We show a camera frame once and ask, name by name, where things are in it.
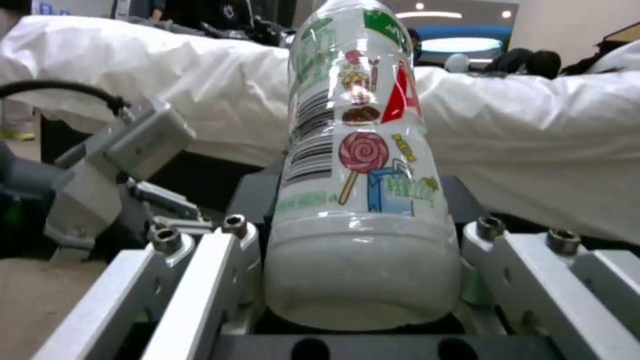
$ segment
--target lollipop illustration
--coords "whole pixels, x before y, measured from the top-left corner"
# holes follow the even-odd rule
[[[343,139],[339,157],[344,167],[351,170],[338,199],[338,204],[345,205],[358,179],[358,174],[368,174],[384,167],[389,159],[389,149],[380,135],[355,132]]]

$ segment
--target plastic bottle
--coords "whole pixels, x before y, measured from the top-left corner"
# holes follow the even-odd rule
[[[406,29],[377,1],[329,0],[298,31],[264,272],[278,316],[369,331],[454,307],[458,243],[411,64]]]

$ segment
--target white sheet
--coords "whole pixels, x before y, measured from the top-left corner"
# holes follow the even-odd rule
[[[192,151],[267,165],[286,145],[286,50],[79,17],[25,18],[0,45],[1,82],[62,78],[132,102],[169,100],[198,133]],[[460,176],[492,209],[640,243],[640,72],[415,75],[441,173]],[[84,131],[111,119],[82,95],[16,99]]]

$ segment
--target cartoon character illustration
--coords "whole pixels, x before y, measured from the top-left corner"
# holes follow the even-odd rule
[[[372,93],[378,86],[378,62],[379,60],[369,60],[371,75],[366,68],[363,68],[360,59],[363,54],[360,51],[352,50],[345,55],[348,64],[342,66],[339,77],[340,83],[347,91],[351,103],[354,105],[366,105],[371,102]]]
[[[338,204],[345,205],[358,175],[384,167],[389,158],[389,149],[384,139],[376,133],[354,132],[342,140],[339,158],[344,167],[351,170],[338,198]]]
[[[370,124],[380,117],[380,111],[372,106],[362,106],[361,108],[353,108],[342,114],[342,122],[348,126],[361,126]]]

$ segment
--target bottle label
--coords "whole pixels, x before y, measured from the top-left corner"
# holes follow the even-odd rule
[[[274,221],[384,213],[445,223],[404,28],[358,8],[316,17],[301,34]]]

